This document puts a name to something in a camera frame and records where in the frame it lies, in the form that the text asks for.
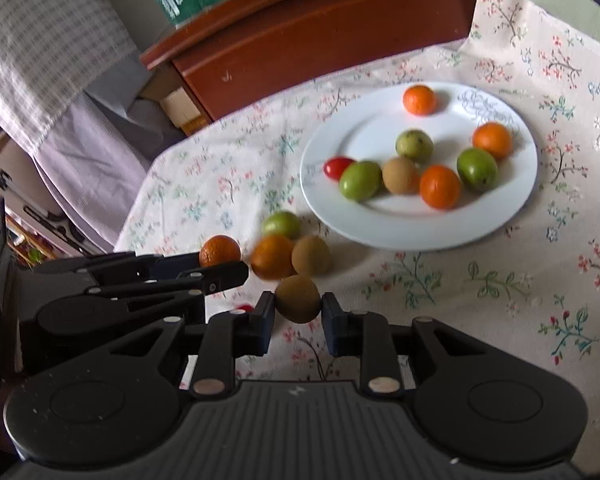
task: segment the cherry tomato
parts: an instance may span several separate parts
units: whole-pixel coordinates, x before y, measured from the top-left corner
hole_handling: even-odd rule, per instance
[[[354,162],[355,160],[348,156],[335,156],[324,163],[324,174],[337,182],[340,180],[344,170]]]
[[[240,309],[240,310],[243,310],[245,312],[253,312],[254,311],[254,308],[249,303],[245,303],[245,304],[239,305],[239,306],[235,307],[235,309],[236,310]]]

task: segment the green fruit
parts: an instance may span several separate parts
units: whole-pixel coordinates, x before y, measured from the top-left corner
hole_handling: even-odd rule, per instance
[[[395,141],[395,151],[413,162],[424,164],[433,154],[433,141],[422,130],[406,130]]]
[[[300,219],[289,211],[273,213],[262,223],[262,235],[283,235],[293,240],[300,235]]]
[[[498,179],[498,164],[491,153],[481,148],[467,148],[458,156],[458,174],[462,181],[476,191],[487,191]]]
[[[340,177],[340,192],[345,198],[360,202],[378,192],[382,170],[375,162],[363,160],[351,164]]]

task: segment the wooden cabinet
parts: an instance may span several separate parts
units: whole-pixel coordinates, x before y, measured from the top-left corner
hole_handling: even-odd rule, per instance
[[[142,55],[209,121],[312,78],[468,35],[475,0],[225,0]]]

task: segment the orange fruit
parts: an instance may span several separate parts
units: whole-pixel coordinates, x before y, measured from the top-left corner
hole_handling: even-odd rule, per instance
[[[407,88],[402,96],[402,103],[413,115],[429,115],[436,109],[435,92],[424,85],[414,85]]]
[[[513,140],[506,127],[498,123],[484,123],[474,131],[471,139],[474,148],[482,148],[500,160],[513,151]]]
[[[240,261],[240,246],[228,236],[218,235],[209,238],[198,255],[200,267],[211,267],[227,262]]]
[[[434,209],[455,206],[460,189],[460,179],[446,166],[429,166],[420,177],[420,195]]]
[[[294,273],[291,251],[294,244],[283,235],[261,239],[251,253],[251,270],[261,280],[281,280]]]

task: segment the floral tablecloth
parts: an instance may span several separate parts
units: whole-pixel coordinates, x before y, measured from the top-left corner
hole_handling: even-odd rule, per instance
[[[476,86],[513,107],[538,146],[537,187],[510,223],[461,248],[392,253],[350,242],[319,222],[302,197],[304,145],[364,94],[424,79]],[[488,108],[476,113],[488,118]],[[344,309],[374,310],[397,324],[433,316],[575,384],[590,421],[576,463],[600,470],[600,44],[529,1],[477,0],[459,48],[432,46],[307,82],[165,152],[117,249],[185,253],[227,234],[249,254],[262,219],[281,208],[327,240],[334,271],[316,282]],[[207,298],[208,315],[255,304],[275,285],[252,275]],[[239,377],[357,376],[358,360],[328,355],[319,318],[279,321],[269,354],[238,360]]]

